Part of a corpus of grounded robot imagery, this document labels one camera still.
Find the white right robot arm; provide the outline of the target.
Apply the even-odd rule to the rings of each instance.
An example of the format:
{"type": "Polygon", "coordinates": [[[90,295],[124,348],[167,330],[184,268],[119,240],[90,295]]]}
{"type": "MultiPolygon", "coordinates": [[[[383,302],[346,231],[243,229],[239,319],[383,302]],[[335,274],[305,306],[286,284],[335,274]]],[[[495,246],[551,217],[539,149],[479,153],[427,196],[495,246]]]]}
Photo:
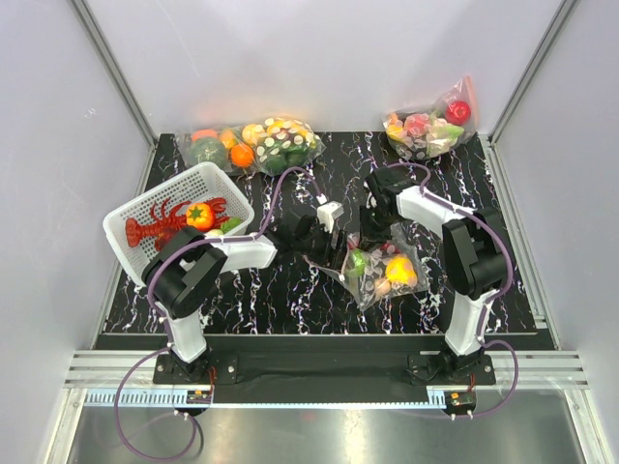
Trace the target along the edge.
{"type": "Polygon", "coordinates": [[[414,180],[406,170],[411,165],[391,164],[366,177],[370,200],[360,208],[360,248],[381,247],[391,239],[392,226],[404,220],[442,240],[444,270],[456,296],[445,334],[451,352],[439,359],[439,371],[456,384],[474,370],[469,355],[483,350],[489,310],[510,288],[514,266],[497,211],[473,210],[437,196],[427,188],[430,174],[414,180]]]}

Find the clear zip top bag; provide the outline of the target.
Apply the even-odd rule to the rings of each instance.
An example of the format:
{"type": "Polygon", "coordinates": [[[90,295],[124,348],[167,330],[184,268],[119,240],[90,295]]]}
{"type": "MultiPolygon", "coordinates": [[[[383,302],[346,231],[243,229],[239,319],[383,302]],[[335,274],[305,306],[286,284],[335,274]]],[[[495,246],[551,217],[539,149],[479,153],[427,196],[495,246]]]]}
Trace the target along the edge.
{"type": "Polygon", "coordinates": [[[380,243],[378,248],[375,248],[373,250],[363,250],[361,248],[361,239],[359,232],[348,233],[348,252],[353,248],[358,248],[364,251],[367,254],[368,258],[368,264],[366,266],[365,273],[363,276],[358,278],[347,277],[344,274],[344,265],[341,269],[328,269],[310,262],[308,258],[306,258],[306,261],[327,276],[331,277],[336,283],[340,284],[352,296],[360,311],[365,311],[385,299],[402,297],[412,295],[414,293],[427,291],[430,287],[429,278],[427,276],[425,267],[421,259],[419,258],[417,249],[407,243],[400,226],[392,226],[391,233],[392,239],[390,241],[380,243]],[[386,243],[392,243],[396,245],[399,249],[399,254],[383,254],[380,250],[380,247],[386,243]],[[391,292],[382,299],[378,299],[374,293],[374,282],[381,277],[385,277],[385,268],[387,263],[398,255],[405,255],[411,260],[417,273],[418,283],[415,287],[391,283],[391,292]]]}

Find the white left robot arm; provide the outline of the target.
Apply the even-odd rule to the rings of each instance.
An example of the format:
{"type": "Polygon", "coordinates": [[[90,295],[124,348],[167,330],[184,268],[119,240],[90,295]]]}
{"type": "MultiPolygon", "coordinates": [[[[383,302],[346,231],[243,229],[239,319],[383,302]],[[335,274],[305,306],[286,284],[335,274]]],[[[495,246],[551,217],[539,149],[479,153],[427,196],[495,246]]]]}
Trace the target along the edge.
{"type": "Polygon", "coordinates": [[[314,215],[278,219],[244,236],[208,237],[192,226],[181,229],[141,276],[149,304],[165,318],[175,371],[190,383],[208,373],[198,310],[221,274],[268,268],[280,253],[298,253],[337,272],[347,252],[347,232],[329,229],[314,215]]]}

